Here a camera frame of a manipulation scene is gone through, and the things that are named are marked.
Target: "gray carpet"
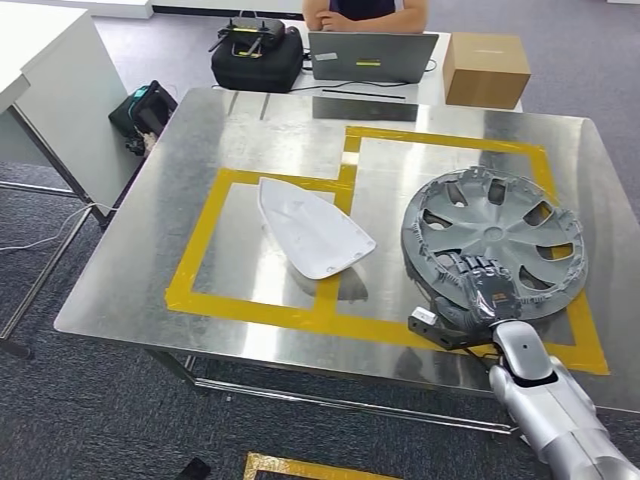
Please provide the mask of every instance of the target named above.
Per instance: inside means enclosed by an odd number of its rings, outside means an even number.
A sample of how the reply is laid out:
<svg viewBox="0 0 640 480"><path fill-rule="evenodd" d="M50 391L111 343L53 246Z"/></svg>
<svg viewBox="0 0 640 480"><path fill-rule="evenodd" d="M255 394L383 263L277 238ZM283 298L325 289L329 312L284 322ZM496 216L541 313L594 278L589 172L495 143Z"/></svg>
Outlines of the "gray carpet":
<svg viewBox="0 0 640 480"><path fill-rule="evenodd" d="M211 82L206 48L220 20L96 23L129 90L156 78L181 98ZM634 82L640 76L640 8L595 0L451 0L432 2L429 28L521 35L535 73L523 99L525 111L593 118L640 213L640 168L634 156L640 124ZM50 169L6 164L0 164L0 179L60 183ZM0 245L51 235L78 207L69 199L0 190ZM56 313L100 237L95 221L88 220L16 332L16 340L34 348L35 359L0 352L0 478L172 479L200 456L213 467L211 478L236 479L248 451L405 479L548 478L515 439L245 396L201 396L142 352L53 331ZM0 253L0 318L11 315L54 248ZM222 380L506 421L491 399L221 361L198 368ZM637 416L602 418L623 452L640 464Z"/></svg>

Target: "robotic arm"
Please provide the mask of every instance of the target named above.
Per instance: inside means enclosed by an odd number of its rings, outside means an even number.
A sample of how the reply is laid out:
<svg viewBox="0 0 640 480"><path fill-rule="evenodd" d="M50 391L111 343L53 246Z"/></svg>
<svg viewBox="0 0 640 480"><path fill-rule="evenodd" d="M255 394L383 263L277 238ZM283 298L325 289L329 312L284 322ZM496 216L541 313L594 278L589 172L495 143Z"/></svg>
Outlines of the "robotic arm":
<svg viewBox="0 0 640 480"><path fill-rule="evenodd" d="M409 317L411 330L446 350L494 344L499 358L489 370L491 389L556 479L640 480L640 470L611 443L589 395L547 354L532 326L518 320L520 300L509 271L485 257L450 255L469 309L438 298L443 325L418 307Z"/></svg>

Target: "metal plate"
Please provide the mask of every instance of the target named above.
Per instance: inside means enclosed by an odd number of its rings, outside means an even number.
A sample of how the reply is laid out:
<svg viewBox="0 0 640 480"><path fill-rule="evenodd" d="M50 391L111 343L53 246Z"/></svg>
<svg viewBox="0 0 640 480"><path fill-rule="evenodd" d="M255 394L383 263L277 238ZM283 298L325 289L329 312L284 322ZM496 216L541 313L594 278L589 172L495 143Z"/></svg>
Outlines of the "metal plate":
<svg viewBox="0 0 640 480"><path fill-rule="evenodd" d="M345 153L349 125L427 132L432 143L362 137L359 153ZM459 142L443 145L442 135ZM419 345L406 331L407 317L426 300L407 275L398 232L415 192L452 170L484 165L543 185L537 178L541 163L533 168L526 152L499 150L509 142L545 152L552 174L546 183L555 185L561 204L578 214L589 260L585 294L578 296L583 297L582 307L540 320L536 329L549 351L577 369L573 373L596 404L640 409L640 390L629 388L640 380L635 358L640 227L595 127L581 118L192 90L54 326L144 348L485 393L488 381L473 359ZM266 313L251 321L238 320L236 311L227 312L235 319L212 317L172 310L165 300L222 169L333 181L342 163L355 160L350 215L378 246L348 279L341 278L332 322L340 321L325 323L333 329L358 326L360 339L303 330L309 325L301 322L298 328L266 323L282 320L270 315L271 306L307 311L326 298L325 287L294 276L277 245L256 223L260 214L252 198L254 184L233 184L215 231L203 240L204 257L193 290L260 302L260 311ZM384 335L389 329L393 335ZM362 338L374 333L380 339ZM593 365L598 375L589 373ZM608 371L611 375L602 375Z"/></svg>
<svg viewBox="0 0 640 480"><path fill-rule="evenodd" d="M447 253L497 260L512 275L523 320L546 317L575 298L587 274L582 226L554 203L523 177L484 167L448 173L409 202L402 247L419 280L464 308L460 275Z"/></svg>

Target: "brown cardboard box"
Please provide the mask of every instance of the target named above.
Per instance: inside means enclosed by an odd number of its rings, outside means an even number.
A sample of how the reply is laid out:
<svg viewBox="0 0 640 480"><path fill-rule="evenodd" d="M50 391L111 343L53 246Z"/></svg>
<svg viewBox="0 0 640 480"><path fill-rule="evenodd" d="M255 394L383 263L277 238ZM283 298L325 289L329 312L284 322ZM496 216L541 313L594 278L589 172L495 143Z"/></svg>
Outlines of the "brown cardboard box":
<svg viewBox="0 0 640 480"><path fill-rule="evenodd" d="M531 75L518 37L480 33L452 33L442 73L448 104L508 109Z"/></svg>

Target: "laptop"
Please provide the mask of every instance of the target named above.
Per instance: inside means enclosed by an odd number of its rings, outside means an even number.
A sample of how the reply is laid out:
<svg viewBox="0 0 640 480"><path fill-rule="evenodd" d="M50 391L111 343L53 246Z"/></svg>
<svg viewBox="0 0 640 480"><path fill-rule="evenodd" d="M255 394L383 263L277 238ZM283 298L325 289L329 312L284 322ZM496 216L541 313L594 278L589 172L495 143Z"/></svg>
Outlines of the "laptop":
<svg viewBox="0 0 640 480"><path fill-rule="evenodd" d="M435 48L431 33L309 32L316 80L418 83Z"/></svg>

